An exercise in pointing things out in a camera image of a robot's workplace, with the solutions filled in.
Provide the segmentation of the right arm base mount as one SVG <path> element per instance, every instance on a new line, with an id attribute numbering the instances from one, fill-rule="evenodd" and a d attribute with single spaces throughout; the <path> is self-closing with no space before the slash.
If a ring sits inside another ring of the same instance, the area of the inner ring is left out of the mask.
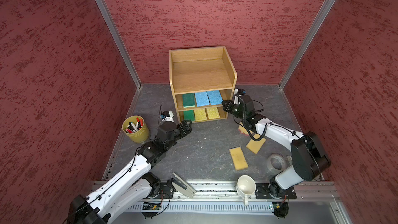
<path id="1" fill-rule="evenodd" d="M 257 200 L 295 200 L 297 199 L 293 187 L 281 189 L 276 184 L 256 183 L 255 191 Z"/>

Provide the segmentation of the dark green sponge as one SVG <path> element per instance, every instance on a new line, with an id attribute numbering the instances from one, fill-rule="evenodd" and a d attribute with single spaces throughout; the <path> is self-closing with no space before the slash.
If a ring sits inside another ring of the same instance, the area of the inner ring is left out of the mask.
<path id="1" fill-rule="evenodd" d="M 195 103 L 195 94 L 194 93 L 186 93 L 182 95 L 183 108 L 191 108 L 196 107 Z"/>

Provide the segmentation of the yellow smiley face sponge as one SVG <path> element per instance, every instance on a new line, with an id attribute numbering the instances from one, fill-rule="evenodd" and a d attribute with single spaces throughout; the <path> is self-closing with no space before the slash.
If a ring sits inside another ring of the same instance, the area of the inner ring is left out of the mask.
<path id="1" fill-rule="evenodd" d="M 241 125 L 238 126 L 238 130 L 239 130 L 239 132 L 240 132 L 241 134 L 249 135 L 249 134 L 248 134 L 248 131 L 247 131 L 243 126 L 241 126 Z"/>

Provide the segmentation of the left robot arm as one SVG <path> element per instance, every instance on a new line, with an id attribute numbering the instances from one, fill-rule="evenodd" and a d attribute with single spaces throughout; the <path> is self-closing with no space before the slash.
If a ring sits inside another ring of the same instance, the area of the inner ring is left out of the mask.
<path id="1" fill-rule="evenodd" d="M 191 131 L 190 120 L 176 124 L 164 119 L 154 140 L 140 146 L 117 175 L 88 196 L 78 195 L 71 202 L 65 223 L 111 224 L 134 203 L 157 196 L 161 181 L 150 172 L 151 169 Z"/>

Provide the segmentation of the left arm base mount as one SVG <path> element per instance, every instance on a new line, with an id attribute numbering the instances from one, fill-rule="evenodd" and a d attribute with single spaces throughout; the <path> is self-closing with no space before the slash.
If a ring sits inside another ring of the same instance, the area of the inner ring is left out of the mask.
<path id="1" fill-rule="evenodd" d="M 164 194 L 173 197 L 175 191 L 176 189 L 174 188 L 170 180 L 168 180 L 167 182 L 159 182 L 152 187 L 148 198 L 161 199 Z"/>

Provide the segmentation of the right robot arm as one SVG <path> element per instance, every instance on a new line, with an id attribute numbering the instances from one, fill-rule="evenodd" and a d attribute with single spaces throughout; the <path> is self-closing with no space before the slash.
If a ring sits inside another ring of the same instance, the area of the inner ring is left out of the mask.
<path id="1" fill-rule="evenodd" d="M 268 191 L 274 198 L 281 198 L 288 189 L 303 181 L 314 180 L 331 166 L 315 133 L 302 133 L 276 124 L 255 109 L 254 100 L 245 91 L 238 89 L 233 98 L 222 101 L 222 105 L 225 112 L 240 120 L 240 126 L 253 141 L 267 137 L 291 152 L 292 165 L 269 181 Z"/>

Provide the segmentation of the bright green sponge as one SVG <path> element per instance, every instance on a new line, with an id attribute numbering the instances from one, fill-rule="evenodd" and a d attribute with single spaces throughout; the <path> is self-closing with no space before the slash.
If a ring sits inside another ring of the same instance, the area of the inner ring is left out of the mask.
<path id="1" fill-rule="evenodd" d="M 189 121 L 195 122 L 194 110 L 183 111 L 183 119 L 185 121 L 189 120 Z"/>

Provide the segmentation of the light blue sponge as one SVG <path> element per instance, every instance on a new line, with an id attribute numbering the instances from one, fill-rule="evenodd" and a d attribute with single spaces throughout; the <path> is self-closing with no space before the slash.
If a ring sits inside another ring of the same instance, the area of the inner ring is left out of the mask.
<path id="1" fill-rule="evenodd" d="M 223 101 L 219 90 L 207 91 L 207 96 L 208 96 L 210 105 L 219 105 Z"/>
<path id="2" fill-rule="evenodd" d="M 195 92 L 194 95 L 195 95 L 197 107 L 210 105 L 207 92 Z"/>

